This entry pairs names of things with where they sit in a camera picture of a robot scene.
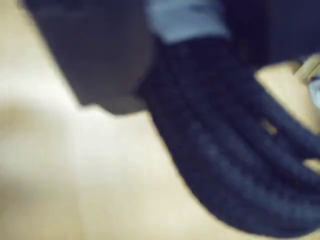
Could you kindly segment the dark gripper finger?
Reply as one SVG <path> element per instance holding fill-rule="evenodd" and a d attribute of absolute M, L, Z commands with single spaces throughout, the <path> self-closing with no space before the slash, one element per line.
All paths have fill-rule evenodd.
<path fill-rule="evenodd" d="M 26 0 L 77 100 L 114 115 L 145 109 L 137 89 L 153 58 L 143 0 Z"/>
<path fill-rule="evenodd" d="M 246 61 L 269 65 L 320 51 L 318 0 L 226 0 L 234 48 Z"/>

